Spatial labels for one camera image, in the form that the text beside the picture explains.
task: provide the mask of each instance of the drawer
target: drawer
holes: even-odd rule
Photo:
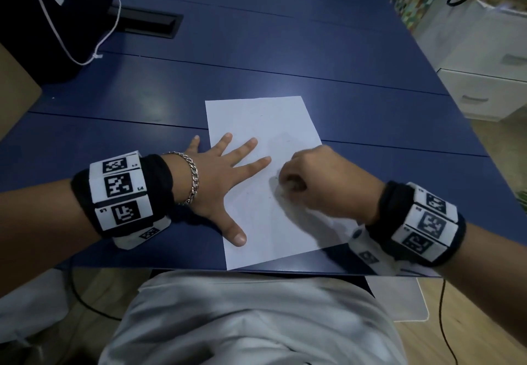
[[[440,69],[438,76],[468,118],[498,121],[527,104],[527,83]]]
[[[485,9],[483,14],[440,67],[527,81],[527,14],[491,9]]]

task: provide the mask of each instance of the white drawstring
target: white drawstring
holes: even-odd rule
[[[46,6],[44,6],[44,2],[42,0],[38,0],[39,3],[40,3],[40,7],[42,8],[43,12],[44,12],[44,15],[46,16],[47,18],[47,22],[49,22],[49,26],[51,27],[51,29],[53,30],[53,32],[55,33],[55,36],[57,37],[57,40],[58,42],[61,44],[62,48],[64,49],[64,51],[66,52],[66,55],[68,55],[69,59],[74,62],[75,64],[78,64],[78,65],[86,65],[86,64],[89,64],[93,61],[93,59],[95,58],[101,58],[102,57],[102,54],[98,54],[97,52],[99,51],[99,47],[104,43],[104,41],[106,41],[106,39],[108,39],[108,37],[110,35],[112,35],[112,33],[115,31],[115,29],[117,28],[117,23],[119,22],[119,17],[121,16],[121,0],[118,0],[119,1],[119,10],[117,11],[117,19],[115,20],[115,24],[113,26],[113,28],[110,30],[110,32],[104,37],[102,38],[101,42],[99,42],[93,52],[93,54],[91,55],[91,57],[88,59],[88,61],[84,62],[84,63],[79,63],[77,60],[75,60],[68,52],[68,49],[66,49],[66,46],[64,45],[64,42],[62,42],[62,39],[61,37],[59,36],[57,30],[55,29],[55,26],[53,25],[53,22],[51,21],[51,18],[49,17],[49,14],[47,13],[47,10],[46,10]]]

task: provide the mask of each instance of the table top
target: table top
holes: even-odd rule
[[[0,191],[70,177],[138,149],[210,147],[204,101],[302,96],[321,139],[384,181],[412,181],[527,243],[526,218],[387,0],[123,0],[183,14],[174,39],[115,34],[104,57],[43,96],[0,142]],[[225,269],[222,237],[189,219],[136,249],[101,241],[90,267]],[[347,245],[248,267],[372,271]]]

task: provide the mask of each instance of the fingernail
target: fingernail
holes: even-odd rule
[[[234,236],[234,239],[232,240],[232,242],[236,246],[243,246],[245,244],[245,242],[247,242],[247,238],[244,235],[242,235],[241,233],[239,233],[236,236]]]

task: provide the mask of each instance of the drawer handle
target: drawer handle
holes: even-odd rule
[[[488,97],[485,98],[485,99],[482,99],[482,98],[479,98],[479,97],[470,97],[470,96],[467,96],[467,95],[461,96],[461,99],[462,100],[469,100],[471,102],[478,102],[478,103],[485,103],[485,102],[489,101]]]
[[[527,57],[514,56],[513,54],[507,53],[502,59],[501,63],[505,65],[524,65],[527,64]]]

